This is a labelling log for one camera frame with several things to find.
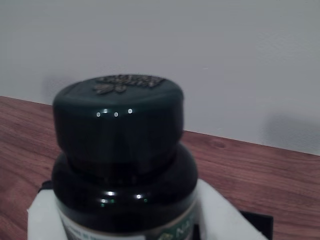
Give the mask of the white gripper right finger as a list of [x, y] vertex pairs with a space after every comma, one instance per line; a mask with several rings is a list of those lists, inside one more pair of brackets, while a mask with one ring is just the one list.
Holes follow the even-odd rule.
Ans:
[[193, 240], [268, 240], [269, 216], [236, 209], [216, 189], [197, 181]]

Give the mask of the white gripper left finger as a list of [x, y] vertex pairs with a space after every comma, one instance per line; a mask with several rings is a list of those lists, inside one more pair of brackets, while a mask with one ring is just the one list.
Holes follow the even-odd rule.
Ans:
[[42, 183], [27, 209], [27, 238], [29, 240], [65, 240], [67, 238], [50, 180]]

